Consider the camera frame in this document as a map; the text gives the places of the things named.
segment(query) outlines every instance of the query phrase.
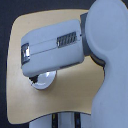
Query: round joint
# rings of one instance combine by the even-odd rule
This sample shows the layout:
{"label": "round joint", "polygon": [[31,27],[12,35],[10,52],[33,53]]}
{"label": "round joint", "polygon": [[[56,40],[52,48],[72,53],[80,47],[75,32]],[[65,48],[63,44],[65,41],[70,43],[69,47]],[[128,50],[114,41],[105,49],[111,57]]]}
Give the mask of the round joint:
{"label": "round joint", "polygon": [[52,71],[52,72],[46,72],[46,73],[40,74],[33,78],[29,78],[29,80],[31,85],[34,88],[38,90],[42,90],[42,89],[48,88],[51,85],[51,83],[55,79],[55,76],[56,76],[56,71]]}

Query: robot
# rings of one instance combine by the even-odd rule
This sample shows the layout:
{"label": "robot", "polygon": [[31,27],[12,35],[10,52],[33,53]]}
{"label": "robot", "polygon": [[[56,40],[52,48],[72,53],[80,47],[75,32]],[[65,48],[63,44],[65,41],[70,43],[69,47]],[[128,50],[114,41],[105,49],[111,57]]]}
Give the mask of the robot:
{"label": "robot", "polygon": [[[21,40],[22,71],[35,88],[45,89],[54,80],[56,70],[82,63],[85,56],[91,56],[104,67],[105,78],[93,99],[91,117],[88,117],[90,124],[85,128],[127,128],[127,48],[126,6],[120,0],[96,0],[89,12],[81,15],[81,23],[65,21],[25,35]],[[41,79],[46,80],[48,76],[52,79],[47,86],[40,86]]]}

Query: wooden panel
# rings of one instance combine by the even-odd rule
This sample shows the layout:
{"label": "wooden panel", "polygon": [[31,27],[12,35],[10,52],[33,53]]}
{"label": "wooden panel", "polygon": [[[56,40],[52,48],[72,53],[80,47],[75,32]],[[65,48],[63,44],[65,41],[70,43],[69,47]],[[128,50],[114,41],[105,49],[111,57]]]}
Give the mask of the wooden panel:
{"label": "wooden panel", "polygon": [[103,69],[90,57],[82,64],[59,70],[52,85],[34,89],[21,70],[20,42],[30,30],[79,19],[86,10],[58,10],[23,15],[13,24],[7,63],[7,114],[12,124],[29,122],[40,116],[60,112],[91,113],[92,99],[103,82]]}

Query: yellow board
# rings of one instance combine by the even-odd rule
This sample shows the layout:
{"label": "yellow board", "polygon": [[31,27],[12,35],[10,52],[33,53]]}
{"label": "yellow board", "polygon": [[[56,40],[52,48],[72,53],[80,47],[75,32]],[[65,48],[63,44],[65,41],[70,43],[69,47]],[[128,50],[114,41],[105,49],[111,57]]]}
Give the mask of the yellow board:
{"label": "yellow board", "polygon": [[29,122],[40,116],[77,111],[91,113],[92,99],[101,86],[103,69],[90,57],[82,64],[57,71],[46,90],[34,89],[21,70],[21,38],[30,30],[50,24],[80,19],[86,10],[57,10],[23,15],[13,24],[7,62],[7,116],[12,124]]}

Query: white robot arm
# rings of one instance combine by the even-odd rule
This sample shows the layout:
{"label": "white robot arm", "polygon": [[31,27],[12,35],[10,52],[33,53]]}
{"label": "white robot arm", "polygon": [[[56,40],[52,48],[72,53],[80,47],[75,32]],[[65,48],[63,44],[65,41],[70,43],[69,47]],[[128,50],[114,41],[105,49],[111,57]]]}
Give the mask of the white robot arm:
{"label": "white robot arm", "polygon": [[[120,0],[96,0],[84,26],[81,33],[79,22],[71,20],[28,33],[21,43],[23,74],[33,77],[81,63],[88,45],[88,51],[105,62],[105,79],[92,104],[92,128],[128,128],[128,10]],[[72,37],[70,45],[64,43]],[[61,38],[65,41],[60,48]]]}

